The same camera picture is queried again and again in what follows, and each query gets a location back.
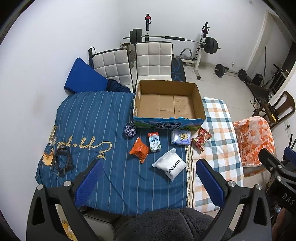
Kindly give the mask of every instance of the orange snack bag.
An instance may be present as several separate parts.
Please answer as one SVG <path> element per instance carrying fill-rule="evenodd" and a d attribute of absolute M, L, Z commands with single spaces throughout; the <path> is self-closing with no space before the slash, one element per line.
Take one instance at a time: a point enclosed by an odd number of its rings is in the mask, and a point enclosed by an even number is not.
<path fill-rule="evenodd" d="M 136 155 L 140 159 L 140 162 L 143 163 L 148 156 L 149 148 L 138 137 L 129 153 Z"/>

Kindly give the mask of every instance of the red snack bag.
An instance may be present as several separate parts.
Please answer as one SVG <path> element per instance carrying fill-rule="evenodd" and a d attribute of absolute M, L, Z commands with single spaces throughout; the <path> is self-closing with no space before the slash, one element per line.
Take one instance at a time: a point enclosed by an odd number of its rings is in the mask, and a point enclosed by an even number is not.
<path fill-rule="evenodd" d="M 138 137 L 129 153 L 136 155 L 140 159 L 140 162 L 143 163 L 148 156 L 149 148 Z"/>
<path fill-rule="evenodd" d="M 192 142 L 196 145 L 197 148 L 203 151 L 204 144 L 207 140 L 211 139 L 212 135 L 208 133 L 205 129 L 199 128 L 197 137 L 192 138 Z"/>

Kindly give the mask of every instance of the grip handle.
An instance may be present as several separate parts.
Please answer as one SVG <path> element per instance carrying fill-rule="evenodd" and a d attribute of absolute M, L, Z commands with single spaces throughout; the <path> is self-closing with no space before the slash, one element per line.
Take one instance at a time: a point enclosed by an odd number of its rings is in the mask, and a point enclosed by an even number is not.
<path fill-rule="evenodd" d="M 185 41 L 185 38 L 172 37 L 172 36 L 165 36 L 165 39 L 173 39 L 173 40 Z"/>

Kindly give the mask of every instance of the blue gripper pad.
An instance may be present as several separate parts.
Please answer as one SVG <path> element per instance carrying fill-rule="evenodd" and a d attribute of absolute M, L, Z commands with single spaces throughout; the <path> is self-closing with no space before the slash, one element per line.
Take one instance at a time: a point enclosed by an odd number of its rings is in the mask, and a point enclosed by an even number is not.
<path fill-rule="evenodd" d="M 287 160 L 290 160 L 296 166 L 296 152 L 293 151 L 290 147 L 286 147 L 284 150 L 284 155 Z"/>
<path fill-rule="evenodd" d="M 98 182 L 98 177 L 101 176 L 102 173 L 103 163 L 101 161 L 97 161 L 76 189 L 74 203 L 77 208 L 87 203 L 93 188 Z"/>
<path fill-rule="evenodd" d="M 196 174 L 198 175 L 202 184 L 204 185 L 213 204 L 215 206 L 223 208 L 225 206 L 225 193 L 219 185 L 219 183 L 216 181 L 215 177 L 212 175 L 212 173 L 208 170 L 206 165 L 201 160 L 198 160 L 196 163 Z"/>

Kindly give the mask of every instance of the white quilted chair back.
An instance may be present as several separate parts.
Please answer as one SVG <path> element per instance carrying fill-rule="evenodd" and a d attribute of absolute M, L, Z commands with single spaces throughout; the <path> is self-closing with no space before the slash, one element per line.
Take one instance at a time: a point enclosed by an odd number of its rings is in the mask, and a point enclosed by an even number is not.
<path fill-rule="evenodd" d="M 140 80 L 172 80 L 173 44 L 148 41 L 136 43 L 137 82 Z"/>
<path fill-rule="evenodd" d="M 127 49 L 112 49 L 96 53 L 92 57 L 93 68 L 107 79 L 126 85 L 133 92 L 133 80 Z"/>

